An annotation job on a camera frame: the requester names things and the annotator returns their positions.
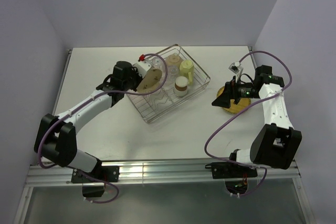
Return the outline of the yellow woven pattern plate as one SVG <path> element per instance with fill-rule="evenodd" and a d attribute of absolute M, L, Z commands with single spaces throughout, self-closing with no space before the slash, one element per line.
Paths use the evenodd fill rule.
<path fill-rule="evenodd" d="M 224 87 L 221 87 L 219 91 L 217 92 L 216 97 L 218 97 L 224 90 Z M 250 98 L 241 98 L 236 104 L 234 104 L 234 101 L 231 100 L 231 107 L 229 109 L 222 108 L 224 111 L 230 113 L 230 114 L 238 114 L 245 108 L 247 108 L 249 105 L 251 105 L 251 99 Z"/>

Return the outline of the cream floral plate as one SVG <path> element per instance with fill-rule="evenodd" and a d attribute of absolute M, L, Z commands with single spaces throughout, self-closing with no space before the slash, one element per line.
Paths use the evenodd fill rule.
<path fill-rule="evenodd" d="M 158 88 L 162 78 L 160 69 L 150 69 L 144 79 L 137 86 L 137 93 L 149 93 Z"/>

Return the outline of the clear faceted drinking glass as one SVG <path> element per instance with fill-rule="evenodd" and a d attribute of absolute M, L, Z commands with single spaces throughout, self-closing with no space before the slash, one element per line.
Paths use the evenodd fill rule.
<path fill-rule="evenodd" d="M 174 82 L 175 79 L 179 76 L 179 74 L 180 74 L 179 67 L 175 65 L 168 66 L 166 82 Z"/>

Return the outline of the brown white ceramic cup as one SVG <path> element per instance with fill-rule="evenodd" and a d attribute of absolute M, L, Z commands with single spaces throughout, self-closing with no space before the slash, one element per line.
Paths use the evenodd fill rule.
<path fill-rule="evenodd" d="M 184 76 L 179 76 L 174 82 L 174 94 L 178 97 L 184 97 L 188 93 L 188 79 Z"/>

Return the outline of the pale yellow mug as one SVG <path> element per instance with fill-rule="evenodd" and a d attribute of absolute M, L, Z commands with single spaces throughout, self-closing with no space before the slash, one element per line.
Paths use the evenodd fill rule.
<path fill-rule="evenodd" d="M 192 60 L 183 60 L 180 64 L 180 75 L 188 79 L 188 85 L 194 82 L 194 64 Z"/>

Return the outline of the white ceramic bowl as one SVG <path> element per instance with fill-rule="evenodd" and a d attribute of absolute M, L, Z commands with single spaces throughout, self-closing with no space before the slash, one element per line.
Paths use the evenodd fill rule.
<path fill-rule="evenodd" d="M 179 69 L 183 59 L 178 54 L 173 53 L 165 58 L 165 62 L 168 68 L 176 67 Z"/>

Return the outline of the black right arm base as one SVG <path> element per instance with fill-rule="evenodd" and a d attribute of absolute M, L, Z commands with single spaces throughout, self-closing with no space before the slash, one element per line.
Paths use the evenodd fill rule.
<path fill-rule="evenodd" d="M 236 196 L 247 193 L 248 178 L 255 178 L 258 173 L 255 169 L 240 166 L 230 162 L 212 162 L 205 165 L 212 173 L 212 179 L 237 179 L 225 182 L 227 191 Z"/>

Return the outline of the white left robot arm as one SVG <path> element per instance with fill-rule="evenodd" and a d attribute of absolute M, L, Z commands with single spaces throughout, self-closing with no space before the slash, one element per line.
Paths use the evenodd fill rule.
<path fill-rule="evenodd" d="M 43 116 L 34 145 L 38 157 L 61 167 L 81 170 L 89 181 L 98 181 L 102 176 L 100 161 L 77 148 L 77 133 L 98 114 L 118 103 L 125 92 L 135 91 L 150 68 L 143 62 L 119 61 L 112 74 L 82 102 L 58 115 Z"/>

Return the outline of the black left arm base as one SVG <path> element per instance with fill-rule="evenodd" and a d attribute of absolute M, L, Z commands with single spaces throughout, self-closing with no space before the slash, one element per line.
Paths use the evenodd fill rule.
<path fill-rule="evenodd" d="M 84 172 L 78 168 L 72 171 L 71 183 L 82 184 L 82 195 L 84 200 L 92 204 L 107 204 L 114 201 L 119 195 L 119 188 L 113 184 L 118 182 L 120 167 L 117 165 L 103 166 L 102 161 L 98 160 L 91 172 Z M 115 189 L 115 195 L 105 201 L 99 201 L 107 186 Z"/>

